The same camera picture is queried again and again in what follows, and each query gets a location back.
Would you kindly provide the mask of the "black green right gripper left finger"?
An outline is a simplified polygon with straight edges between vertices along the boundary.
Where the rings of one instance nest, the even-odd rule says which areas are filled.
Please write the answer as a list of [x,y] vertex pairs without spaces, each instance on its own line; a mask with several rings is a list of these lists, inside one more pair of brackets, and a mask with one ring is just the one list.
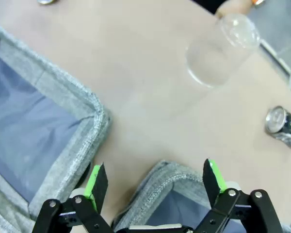
[[101,216],[107,188],[104,164],[94,166],[82,195],[43,203],[32,232],[69,233],[72,227],[82,225],[88,233],[110,233],[112,228]]

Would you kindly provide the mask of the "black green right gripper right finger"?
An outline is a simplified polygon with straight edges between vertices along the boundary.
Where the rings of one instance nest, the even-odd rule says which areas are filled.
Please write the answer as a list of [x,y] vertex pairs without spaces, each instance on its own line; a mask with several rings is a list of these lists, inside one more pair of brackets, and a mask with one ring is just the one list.
[[248,233],[281,232],[281,223],[265,190],[246,194],[228,188],[211,159],[204,162],[202,179],[211,209],[197,226],[197,233],[221,233],[230,220],[239,220]]

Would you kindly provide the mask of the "person's left hand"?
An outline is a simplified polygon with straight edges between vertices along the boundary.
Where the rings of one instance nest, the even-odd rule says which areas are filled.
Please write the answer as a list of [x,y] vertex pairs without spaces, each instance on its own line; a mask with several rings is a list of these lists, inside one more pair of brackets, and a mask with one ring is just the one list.
[[215,12],[217,18],[222,18],[229,14],[243,14],[250,12],[254,3],[252,0],[226,0]]

